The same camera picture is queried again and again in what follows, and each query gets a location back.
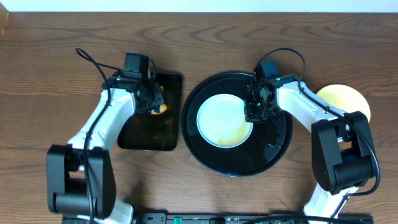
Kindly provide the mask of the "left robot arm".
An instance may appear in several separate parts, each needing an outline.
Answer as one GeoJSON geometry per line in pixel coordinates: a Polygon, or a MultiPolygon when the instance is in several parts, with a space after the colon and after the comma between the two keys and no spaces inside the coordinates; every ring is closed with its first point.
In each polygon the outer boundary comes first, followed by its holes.
{"type": "Polygon", "coordinates": [[[81,223],[132,223],[133,206],[116,196],[110,154],[126,121],[164,104],[162,87],[110,78],[85,125],[46,155],[47,203],[53,213],[81,223]]]}

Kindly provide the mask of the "light blue plate top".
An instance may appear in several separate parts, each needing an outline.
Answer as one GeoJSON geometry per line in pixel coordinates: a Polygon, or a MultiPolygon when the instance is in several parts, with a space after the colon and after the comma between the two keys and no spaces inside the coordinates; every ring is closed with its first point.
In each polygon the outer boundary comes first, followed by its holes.
{"type": "Polygon", "coordinates": [[[246,141],[254,125],[246,121],[244,101],[223,93],[211,96],[201,104],[197,111],[197,127],[207,143],[229,149],[246,141]]]}

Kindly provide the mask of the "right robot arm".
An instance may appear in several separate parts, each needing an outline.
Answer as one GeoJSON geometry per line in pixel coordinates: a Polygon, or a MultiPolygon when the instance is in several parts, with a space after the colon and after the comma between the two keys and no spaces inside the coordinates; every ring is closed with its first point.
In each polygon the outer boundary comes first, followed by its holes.
{"type": "Polygon", "coordinates": [[[312,135],[312,170],[317,186],[306,216],[336,219],[351,197],[372,194],[381,181],[367,117],[347,113],[309,90],[295,75],[253,75],[244,113],[263,123],[280,112],[295,117],[312,135]]]}

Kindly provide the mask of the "yellow plate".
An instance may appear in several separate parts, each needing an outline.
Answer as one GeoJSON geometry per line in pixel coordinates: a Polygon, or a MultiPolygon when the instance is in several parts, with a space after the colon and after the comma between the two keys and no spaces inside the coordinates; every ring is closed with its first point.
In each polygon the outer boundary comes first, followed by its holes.
{"type": "Polygon", "coordinates": [[[360,111],[367,117],[368,121],[371,120],[369,103],[358,90],[350,86],[341,84],[327,85],[318,90],[316,95],[332,106],[348,113],[360,111]]]}

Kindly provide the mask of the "green yellow sponge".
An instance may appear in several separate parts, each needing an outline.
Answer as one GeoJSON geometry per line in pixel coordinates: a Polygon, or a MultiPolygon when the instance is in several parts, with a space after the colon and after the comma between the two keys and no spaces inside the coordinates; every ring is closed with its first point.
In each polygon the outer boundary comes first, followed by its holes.
{"type": "Polygon", "coordinates": [[[162,104],[151,109],[151,115],[160,115],[167,110],[167,105],[165,104],[164,87],[160,85],[160,92],[153,92],[152,102],[159,103],[162,100],[162,104]]]}

